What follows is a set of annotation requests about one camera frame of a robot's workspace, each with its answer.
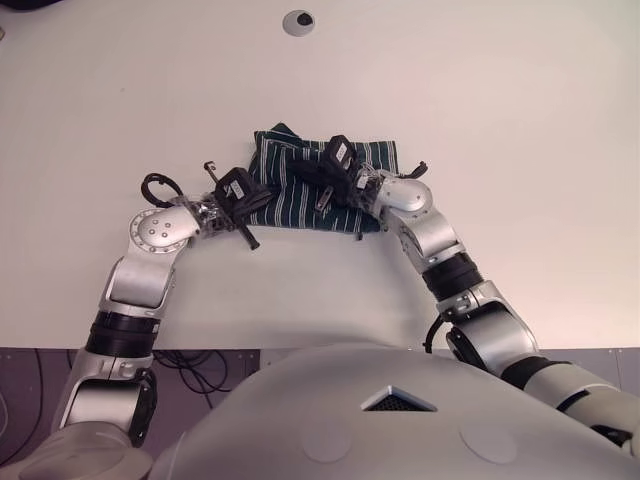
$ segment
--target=circular hole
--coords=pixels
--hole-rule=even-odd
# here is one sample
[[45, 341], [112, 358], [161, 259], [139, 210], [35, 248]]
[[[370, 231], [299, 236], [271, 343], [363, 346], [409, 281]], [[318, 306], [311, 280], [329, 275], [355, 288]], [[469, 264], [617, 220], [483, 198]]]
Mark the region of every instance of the circular hole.
[[289, 35], [302, 37], [311, 33], [315, 26], [313, 15], [305, 10], [294, 10], [287, 13], [282, 20], [282, 28]]
[[307, 12], [301, 13], [298, 15], [298, 24], [306, 27], [307, 25], [311, 25], [313, 23], [313, 18]]

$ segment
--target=folded towel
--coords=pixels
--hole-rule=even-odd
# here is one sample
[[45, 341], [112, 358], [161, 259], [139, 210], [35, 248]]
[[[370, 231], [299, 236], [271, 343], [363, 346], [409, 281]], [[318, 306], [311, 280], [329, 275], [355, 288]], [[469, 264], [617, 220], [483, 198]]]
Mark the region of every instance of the folded towel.
[[[327, 142], [303, 140], [285, 124], [271, 130], [255, 132], [256, 153], [249, 173], [263, 185], [279, 189], [279, 195], [266, 207], [251, 214], [248, 223], [288, 228], [312, 228], [344, 233], [368, 233], [380, 230], [376, 219], [362, 210], [338, 207], [329, 203], [322, 214], [315, 205], [324, 188], [303, 182], [287, 170], [287, 163], [297, 160], [318, 162]], [[357, 160], [374, 169], [398, 172], [396, 144], [393, 141], [352, 142]]]

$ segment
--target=table surface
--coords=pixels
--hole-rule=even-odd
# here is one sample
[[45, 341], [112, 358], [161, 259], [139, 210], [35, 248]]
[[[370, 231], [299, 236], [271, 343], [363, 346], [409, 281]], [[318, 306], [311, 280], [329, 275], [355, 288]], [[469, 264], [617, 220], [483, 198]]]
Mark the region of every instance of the table surface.
[[[286, 35], [294, 9], [316, 19]], [[77, 347], [146, 208], [248, 166], [254, 130], [395, 139], [544, 348], [640, 345], [638, 4], [66, 0], [0, 11], [0, 345]], [[255, 228], [187, 251], [164, 348], [416, 347], [390, 234]]]

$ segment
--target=cable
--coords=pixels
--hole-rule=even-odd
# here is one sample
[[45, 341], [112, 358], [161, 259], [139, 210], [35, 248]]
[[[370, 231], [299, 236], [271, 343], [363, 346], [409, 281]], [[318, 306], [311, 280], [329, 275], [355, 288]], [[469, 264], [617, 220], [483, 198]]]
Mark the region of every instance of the cable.
[[[211, 383], [209, 379], [197, 369], [197, 367], [204, 364], [213, 355], [217, 355], [223, 365], [222, 379], [218, 383]], [[200, 350], [192, 354], [181, 351], [159, 350], [154, 352], [153, 356], [163, 367], [178, 370], [182, 383], [193, 393], [204, 396], [210, 409], [213, 409], [213, 404], [209, 397], [210, 394], [215, 392], [228, 393], [231, 391], [230, 389], [222, 387], [229, 376], [229, 365], [224, 355], [218, 350]]]
[[67, 355], [67, 365], [69, 365], [69, 370], [72, 370], [73, 362], [71, 361], [71, 350], [67, 349], [65, 353]]
[[431, 324], [431, 328], [429, 328], [427, 336], [424, 339], [424, 343], [422, 344], [425, 352], [433, 353], [433, 339], [436, 337], [436, 333], [438, 333], [438, 330], [443, 323], [444, 319], [442, 318], [442, 315], [438, 315], [436, 320]]
[[4, 399], [4, 395], [2, 395], [2, 392], [0, 392], [0, 406], [2, 406], [2, 411], [4, 412], [4, 425], [2, 426], [2, 430], [0, 430], [0, 438], [2, 438], [4, 433], [7, 431], [7, 427], [9, 426], [9, 409], [7, 408], [7, 402]]
[[40, 420], [42, 420], [42, 407], [44, 404], [44, 375], [42, 373], [42, 359], [40, 358], [40, 352], [37, 348], [34, 348], [33, 351], [36, 354], [36, 362], [38, 363], [38, 376], [40, 377], [40, 403], [38, 405], [38, 416], [36, 418], [36, 422], [33, 425], [33, 428], [31, 429], [31, 432], [29, 433], [29, 435], [27, 435], [27, 438], [25, 438], [24, 442], [22, 442], [22, 444], [17, 448], [16, 451], [14, 451], [11, 455], [0, 462], [0, 467], [9, 463], [13, 459], [13, 457], [18, 455], [22, 451], [22, 449], [27, 446], [33, 435], [36, 433], [36, 430], [40, 425]]

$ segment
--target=silver robot arm segment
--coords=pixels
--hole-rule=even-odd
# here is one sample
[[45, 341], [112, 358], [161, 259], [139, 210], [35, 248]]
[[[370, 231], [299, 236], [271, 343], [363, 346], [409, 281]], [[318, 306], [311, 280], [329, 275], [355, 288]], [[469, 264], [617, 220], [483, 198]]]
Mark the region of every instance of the silver robot arm segment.
[[640, 399], [576, 365], [542, 357], [527, 325], [493, 282], [482, 278], [453, 228], [434, 208], [429, 188], [389, 172], [377, 174], [378, 194], [367, 210], [398, 236], [438, 302], [439, 321], [453, 325], [447, 342], [456, 357], [640, 457]]
[[152, 411], [151, 350], [173, 286], [174, 263], [200, 225], [185, 206], [140, 212], [127, 254], [113, 267], [87, 345], [78, 352], [52, 429], [87, 421], [116, 425], [134, 445]]
[[0, 479], [147, 478], [138, 447], [155, 410], [152, 347], [173, 287], [174, 263], [201, 225], [186, 206], [140, 212], [113, 267], [84, 349], [54, 414], [51, 436]]

